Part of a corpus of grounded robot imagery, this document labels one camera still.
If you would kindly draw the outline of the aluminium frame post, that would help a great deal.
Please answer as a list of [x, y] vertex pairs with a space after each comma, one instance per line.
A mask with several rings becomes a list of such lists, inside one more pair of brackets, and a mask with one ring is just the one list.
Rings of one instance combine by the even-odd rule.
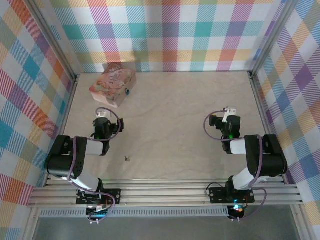
[[299, 0], [274, 0], [252, 49], [248, 75], [256, 76]]
[[47, 39], [49, 45], [53, 48], [54, 53], [56, 54], [58, 60], [61, 62], [61, 65], [66, 70], [68, 76], [76, 81], [78, 74], [72, 69], [71, 64], [67, 60], [66, 55], [64, 54], [62, 48], [60, 47], [57, 38], [52, 32], [50, 25], [47, 23], [44, 15], [42, 14], [40, 8], [37, 6], [35, 0], [23, 0], [28, 9], [30, 10], [32, 16], [35, 18], [35, 21], [39, 25], [43, 35]]

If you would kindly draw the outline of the aluminium side frame rail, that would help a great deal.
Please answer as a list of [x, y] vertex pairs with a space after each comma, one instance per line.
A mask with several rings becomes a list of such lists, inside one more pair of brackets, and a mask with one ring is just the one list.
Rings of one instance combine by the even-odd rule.
[[258, 112], [259, 112], [259, 115], [260, 115], [260, 118], [261, 118], [261, 122], [262, 122], [262, 125], [263, 125], [264, 132], [266, 134], [271, 134], [272, 130], [271, 130], [268, 118], [267, 118], [267, 114], [266, 114], [266, 112], [264, 110], [264, 107], [263, 107], [263, 102], [262, 102], [261, 96], [259, 94], [257, 80], [255, 79], [255, 77], [254, 77], [254, 75], [253, 75], [253, 73], [251, 71], [248, 71], [247, 75], [248, 75], [248, 79], [249, 79], [249, 82], [250, 82], [250, 85], [251, 85], [251, 88], [252, 88], [252, 92], [253, 92], [253, 95], [254, 95], [254, 98], [255, 98], [255, 102], [256, 102], [256, 105], [257, 105], [257, 108], [258, 108]]
[[68, 121], [68, 117], [69, 117], [70, 110], [71, 110], [71, 106], [73, 104], [73, 100], [74, 100], [75, 93], [76, 93], [76, 90], [77, 90], [79, 78], [80, 78], [79, 74], [75, 75], [75, 79], [74, 79], [74, 81], [72, 83], [72, 88], [71, 88], [71, 91], [70, 91], [68, 102], [67, 102], [66, 108], [64, 110], [64, 115], [63, 115], [63, 118], [62, 118], [62, 122], [61, 122], [61, 125], [60, 125], [60, 128], [59, 128], [59, 131], [58, 131], [59, 135], [63, 135], [64, 132], [65, 132], [67, 121]]

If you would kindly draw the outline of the small electronics board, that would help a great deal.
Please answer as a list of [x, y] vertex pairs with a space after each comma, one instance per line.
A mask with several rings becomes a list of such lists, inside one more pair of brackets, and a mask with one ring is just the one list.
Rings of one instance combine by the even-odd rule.
[[243, 205], [233, 205], [233, 206], [228, 206], [227, 211], [228, 211], [228, 218], [232, 221], [240, 221], [241, 218], [244, 217], [245, 215], [245, 210], [246, 207]]
[[86, 216], [90, 224], [98, 224], [103, 220], [109, 212], [109, 207], [107, 205], [98, 206], [88, 206], [86, 208]]

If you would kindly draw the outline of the clear floral acrylic box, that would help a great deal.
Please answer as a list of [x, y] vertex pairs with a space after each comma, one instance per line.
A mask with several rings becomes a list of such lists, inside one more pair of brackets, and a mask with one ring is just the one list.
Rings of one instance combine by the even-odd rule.
[[94, 100], [119, 108], [125, 98], [126, 89], [131, 90], [137, 82], [136, 71], [112, 62], [89, 88]]

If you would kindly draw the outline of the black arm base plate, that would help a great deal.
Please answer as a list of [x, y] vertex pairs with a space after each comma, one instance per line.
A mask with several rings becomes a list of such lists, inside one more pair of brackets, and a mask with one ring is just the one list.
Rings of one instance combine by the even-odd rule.
[[[114, 197], [115, 204], [119, 205], [121, 200], [121, 189], [104, 189], [102, 191]], [[76, 205], [112, 205], [113, 200], [110, 196], [104, 194], [93, 194], [82, 190], [76, 191]]]
[[251, 204], [255, 202], [252, 190], [227, 190], [224, 187], [209, 188], [211, 204]]

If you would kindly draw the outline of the aluminium mounting rail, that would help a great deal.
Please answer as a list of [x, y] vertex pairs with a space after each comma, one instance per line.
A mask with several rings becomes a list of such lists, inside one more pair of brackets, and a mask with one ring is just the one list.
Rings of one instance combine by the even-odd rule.
[[[200, 207], [210, 206], [210, 187], [221, 188], [224, 179], [133, 179], [107, 180], [106, 189], [120, 189], [121, 207]], [[266, 205], [301, 205], [302, 196], [294, 184], [286, 184], [281, 177], [262, 181], [253, 191], [255, 202]], [[65, 180], [50, 177], [44, 187], [33, 190], [29, 207], [74, 207], [76, 188]]]

